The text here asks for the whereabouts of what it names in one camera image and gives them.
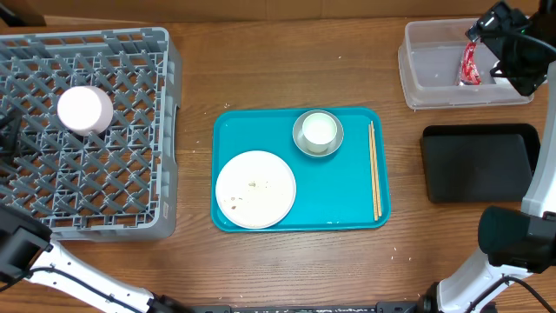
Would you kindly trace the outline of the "white cup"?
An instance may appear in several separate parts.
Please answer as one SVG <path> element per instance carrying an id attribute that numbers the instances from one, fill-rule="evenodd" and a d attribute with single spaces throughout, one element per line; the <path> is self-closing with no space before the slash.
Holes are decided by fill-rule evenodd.
<path id="1" fill-rule="evenodd" d="M 322 153 L 329 148 L 337 135 L 335 120 L 323 112 L 308 115 L 301 126 L 308 150 L 313 153 Z"/>

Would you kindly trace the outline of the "black plastic tray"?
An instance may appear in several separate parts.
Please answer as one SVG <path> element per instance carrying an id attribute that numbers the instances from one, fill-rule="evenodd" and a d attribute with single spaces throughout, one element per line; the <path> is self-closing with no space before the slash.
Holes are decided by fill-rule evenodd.
<path id="1" fill-rule="evenodd" d="M 519 202 L 539 158 L 528 123 L 430 125 L 420 140 L 433 203 Z"/>

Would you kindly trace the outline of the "grey plastic dish rack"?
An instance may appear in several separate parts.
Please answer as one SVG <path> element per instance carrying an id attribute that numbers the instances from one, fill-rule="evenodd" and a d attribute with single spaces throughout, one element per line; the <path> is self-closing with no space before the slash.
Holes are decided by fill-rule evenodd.
<path id="1" fill-rule="evenodd" d="M 98 87 L 112 101 L 112 122 L 103 133 L 82 137 L 58 118 L 59 97 L 76 86 Z M 16 181 L 31 183 L 38 172 L 50 175 L 52 170 L 42 165 L 44 157 L 67 168 L 64 157 L 81 163 L 83 155 L 95 152 L 108 171 L 117 171 L 119 166 L 109 155 L 124 147 L 121 159 L 129 172 L 140 170 L 142 165 L 130 160 L 133 151 L 140 150 L 149 161 L 147 143 L 175 141 L 181 91 L 182 59 L 162 27 L 3 36 L 1 116 L 17 111 L 22 121 L 16 172 L 1 173 L 2 204 L 22 209 L 49 226 L 58 240 L 142 241 L 170 236 L 175 229 L 176 160 L 175 197 L 162 218 L 156 216 L 161 204 L 157 195 L 141 197 L 141 202 L 150 204 L 147 212 L 131 206 L 125 216 L 108 221 L 113 209 L 103 208 L 100 217 L 93 217 L 90 210 L 75 212 L 74 196 L 63 198 L 71 208 L 65 211 L 53 204 L 50 190 L 15 196 L 9 191 Z"/>

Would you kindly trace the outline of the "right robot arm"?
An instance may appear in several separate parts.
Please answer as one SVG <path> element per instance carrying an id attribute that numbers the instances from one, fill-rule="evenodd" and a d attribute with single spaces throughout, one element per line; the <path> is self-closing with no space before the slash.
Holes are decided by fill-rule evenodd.
<path id="1" fill-rule="evenodd" d="M 487 207 L 479 221 L 478 249 L 448 278 L 430 286 L 418 312 L 494 312 L 491 301 L 517 283 L 546 311 L 554 308 L 526 278 L 555 264 L 555 3 L 542 1 L 525 17 L 499 1 L 466 32 L 498 58 L 491 73 L 522 95 L 548 84 L 546 125 L 531 184 L 520 208 Z"/>

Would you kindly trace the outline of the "small white bowl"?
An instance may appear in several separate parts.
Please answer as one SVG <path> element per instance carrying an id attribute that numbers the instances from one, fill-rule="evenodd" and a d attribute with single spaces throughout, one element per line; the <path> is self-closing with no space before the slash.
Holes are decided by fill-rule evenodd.
<path id="1" fill-rule="evenodd" d="M 114 109 L 100 88 L 76 86 L 59 97 L 56 114 L 66 129 L 87 137 L 90 133 L 101 134 L 110 126 Z"/>

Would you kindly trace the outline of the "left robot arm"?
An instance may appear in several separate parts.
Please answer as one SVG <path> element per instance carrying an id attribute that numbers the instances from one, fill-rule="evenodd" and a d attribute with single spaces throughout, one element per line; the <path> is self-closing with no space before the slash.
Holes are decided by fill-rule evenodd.
<path id="1" fill-rule="evenodd" d="M 75 212 L 90 210 L 93 217 L 100 217 L 103 208 L 113 209 L 114 214 L 106 218 L 108 221 L 125 216 L 131 206 L 147 212 L 150 204 L 141 202 L 141 197 L 157 195 L 161 204 L 156 216 L 162 218 L 176 191 L 174 143 L 174 139 L 147 143 L 146 148 L 151 152 L 149 161 L 140 150 L 133 151 L 129 156 L 131 162 L 142 165 L 133 172 L 129 172 L 128 164 L 121 159 L 124 147 L 109 155 L 109 160 L 118 164 L 117 171 L 108 171 L 95 152 L 83 155 L 81 163 L 65 156 L 67 168 L 44 157 L 42 165 L 50 168 L 51 174 L 38 172 L 31 183 L 16 181 L 9 193 L 34 195 L 40 189 L 50 190 L 53 204 L 65 211 L 71 208 L 63 198 L 74 196 Z M 128 172 L 127 183 L 119 179 L 125 172 Z M 102 208 L 91 202 L 97 196 L 104 196 Z M 188 307 L 175 299 L 130 286 L 77 259 L 54 239 L 49 226 L 15 206 L 1 207 L 1 280 L 2 290 L 27 280 L 60 290 L 104 312 L 188 311 Z"/>

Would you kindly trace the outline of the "large white plate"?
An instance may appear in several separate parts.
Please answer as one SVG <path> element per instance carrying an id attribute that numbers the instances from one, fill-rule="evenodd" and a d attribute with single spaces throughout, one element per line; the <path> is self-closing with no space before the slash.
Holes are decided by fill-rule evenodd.
<path id="1" fill-rule="evenodd" d="M 293 171 L 279 156 L 251 150 L 234 156 L 218 174 L 215 200 L 234 225 L 261 230 L 279 223 L 296 198 Z"/>

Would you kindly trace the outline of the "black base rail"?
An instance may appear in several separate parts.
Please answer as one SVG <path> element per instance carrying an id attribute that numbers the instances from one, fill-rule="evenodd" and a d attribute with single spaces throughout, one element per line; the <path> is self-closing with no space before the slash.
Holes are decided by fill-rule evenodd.
<path id="1" fill-rule="evenodd" d="M 195 306 L 195 313 L 413 313 L 416 302 L 378 302 L 374 306 L 316 306 L 316 307 L 251 307 L 232 308 L 230 306 Z"/>

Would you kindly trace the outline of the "teal serving tray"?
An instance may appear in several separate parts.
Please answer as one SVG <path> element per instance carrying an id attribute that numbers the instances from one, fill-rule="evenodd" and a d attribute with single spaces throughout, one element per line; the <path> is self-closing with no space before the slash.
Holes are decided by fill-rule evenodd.
<path id="1" fill-rule="evenodd" d="M 344 138 L 326 157 L 311 157 L 297 148 L 293 128 L 303 109 L 231 110 L 216 118 L 212 176 L 242 152 L 264 150 L 283 159 L 297 186 L 291 211 L 270 232 L 376 229 L 391 213 L 381 120 L 364 107 L 331 108 Z M 374 220 L 368 125 L 374 122 L 382 217 Z"/>

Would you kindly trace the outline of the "clear plastic waste bin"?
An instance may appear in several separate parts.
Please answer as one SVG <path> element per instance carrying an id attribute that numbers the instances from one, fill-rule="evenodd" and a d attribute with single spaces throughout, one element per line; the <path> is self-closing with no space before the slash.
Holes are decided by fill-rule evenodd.
<path id="1" fill-rule="evenodd" d="M 412 110 L 452 109 L 530 103 L 505 78 L 489 71 L 498 58 L 480 41 L 474 52 L 481 85 L 459 86 L 460 59 L 474 18 L 410 22 L 398 50 L 400 81 Z"/>

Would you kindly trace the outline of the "white napkin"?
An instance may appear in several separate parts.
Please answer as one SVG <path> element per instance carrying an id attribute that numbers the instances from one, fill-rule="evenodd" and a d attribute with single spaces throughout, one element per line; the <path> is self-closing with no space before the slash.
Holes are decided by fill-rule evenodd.
<path id="1" fill-rule="evenodd" d="M 502 63 L 497 61 L 494 66 L 490 69 L 489 73 L 493 78 L 507 78 L 507 75 L 501 69 Z"/>

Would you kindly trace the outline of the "red sauce packet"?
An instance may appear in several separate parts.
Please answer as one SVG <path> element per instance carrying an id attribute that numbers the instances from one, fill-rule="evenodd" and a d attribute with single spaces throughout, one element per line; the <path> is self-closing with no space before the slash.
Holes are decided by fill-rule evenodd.
<path id="1" fill-rule="evenodd" d="M 477 43 L 468 43 L 462 52 L 460 65 L 456 77 L 456 84 L 463 85 L 481 85 L 481 78 L 478 67 L 474 61 L 474 52 Z"/>

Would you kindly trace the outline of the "right wooden chopstick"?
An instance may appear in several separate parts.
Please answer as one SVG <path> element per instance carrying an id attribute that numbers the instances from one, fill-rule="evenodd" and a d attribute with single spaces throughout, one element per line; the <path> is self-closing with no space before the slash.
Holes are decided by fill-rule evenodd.
<path id="1" fill-rule="evenodd" d="M 371 122 L 369 125 L 369 141 L 370 141 L 370 149 L 372 152 L 372 165 L 373 165 L 373 175 L 374 175 L 373 189 L 374 189 L 375 220 L 378 220 L 380 217 L 382 217 L 382 207 L 381 207 L 381 189 L 380 189 L 380 180 L 379 180 L 379 171 L 378 171 L 378 158 L 377 158 L 374 122 Z"/>

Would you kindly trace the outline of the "grey metal bowl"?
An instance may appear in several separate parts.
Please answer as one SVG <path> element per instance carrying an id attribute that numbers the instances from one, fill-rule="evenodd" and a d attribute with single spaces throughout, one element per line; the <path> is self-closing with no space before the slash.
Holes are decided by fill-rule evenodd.
<path id="1" fill-rule="evenodd" d="M 323 112 L 323 113 L 328 113 L 336 122 L 337 125 L 337 135 L 335 140 L 332 142 L 332 144 L 329 146 L 329 148 L 327 150 L 325 150 L 322 153 L 313 153 L 311 151 L 308 150 L 308 147 L 306 145 L 306 141 L 305 138 L 302 134 L 302 130 L 301 130 L 301 126 L 302 123 L 304 121 L 304 119 L 310 115 L 311 113 L 315 113 L 315 112 Z M 335 115 L 333 115 L 331 112 L 326 111 L 326 110 L 310 110 L 307 111 L 303 114 L 301 114 L 297 120 L 295 121 L 294 124 L 294 128 L 293 128 L 293 139 L 295 142 L 295 145 L 297 146 L 297 148 L 299 150 L 301 150 L 304 154 L 310 156 L 310 157 L 328 157 L 332 154 L 334 154 L 341 146 L 342 141 L 344 138 L 344 129 L 343 126 L 339 120 L 338 117 L 336 117 Z"/>

